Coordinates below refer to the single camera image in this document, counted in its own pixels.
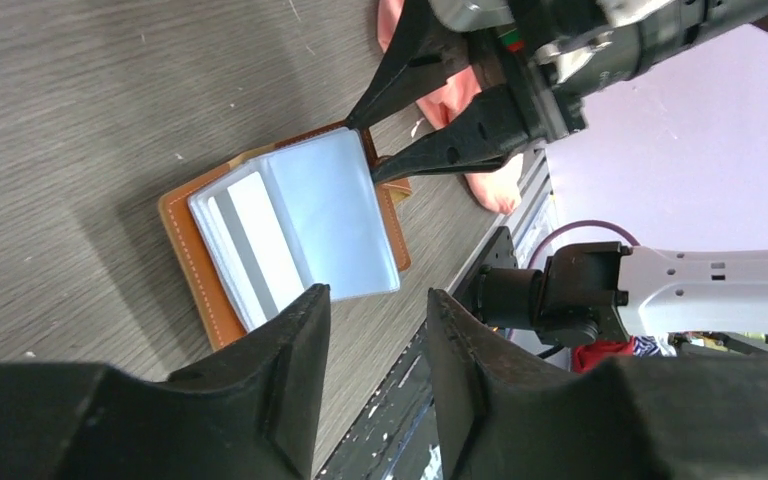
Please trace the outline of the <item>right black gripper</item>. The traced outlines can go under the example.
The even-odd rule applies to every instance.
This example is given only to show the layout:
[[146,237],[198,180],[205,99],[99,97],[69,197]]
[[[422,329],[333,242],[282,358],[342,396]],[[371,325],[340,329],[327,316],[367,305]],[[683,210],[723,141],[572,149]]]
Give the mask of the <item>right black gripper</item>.
[[372,167],[375,184],[493,172],[584,129],[585,97],[745,25],[768,34],[768,1],[381,1],[383,57],[346,125],[416,105],[437,130]]

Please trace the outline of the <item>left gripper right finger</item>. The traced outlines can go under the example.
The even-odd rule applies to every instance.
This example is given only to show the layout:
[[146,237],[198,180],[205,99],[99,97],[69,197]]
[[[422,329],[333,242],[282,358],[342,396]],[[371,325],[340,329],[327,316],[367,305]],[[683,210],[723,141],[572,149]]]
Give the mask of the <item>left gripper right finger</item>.
[[427,298],[447,479],[768,479],[768,357],[614,356],[584,374]]

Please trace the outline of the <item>brown leather card holder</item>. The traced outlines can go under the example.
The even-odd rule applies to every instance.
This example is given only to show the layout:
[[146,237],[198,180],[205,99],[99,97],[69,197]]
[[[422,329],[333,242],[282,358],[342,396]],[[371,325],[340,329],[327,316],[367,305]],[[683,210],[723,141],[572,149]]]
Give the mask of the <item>brown leather card holder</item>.
[[[227,291],[229,282],[224,278],[231,273],[245,274],[243,262],[234,261],[230,267],[226,266],[224,264],[227,262],[223,262],[221,254],[216,251],[221,249],[208,246],[208,240],[203,236],[204,229],[200,227],[191,208],[191,198],[257,157],[327,135],[344,127],[344,123],[338,121],[327,124],[295,137],[243,151],[213,169],[168,190],[158,198],[157,208],[161,222],[214,352],[233,344],[257,327],[249,326],[251,319],[236,307],[234,298]],[[369,130],[360,130],[358,137],[369,166],[381,163],[383,159],[376,151]],[[376,186],[375,191],[395,267],[399,272],[405,272],[410,268],[412,259],[396,206],[412,195],[412,187],[409,180],[401,179]]]

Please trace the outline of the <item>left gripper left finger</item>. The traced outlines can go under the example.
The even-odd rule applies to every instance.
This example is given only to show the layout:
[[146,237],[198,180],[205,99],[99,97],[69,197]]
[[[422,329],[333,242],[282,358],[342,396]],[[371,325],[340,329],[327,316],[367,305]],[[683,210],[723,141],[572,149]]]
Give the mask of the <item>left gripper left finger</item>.
[[307,479],[330,290],[162,382],[102,363],[0,363],[0,479]]

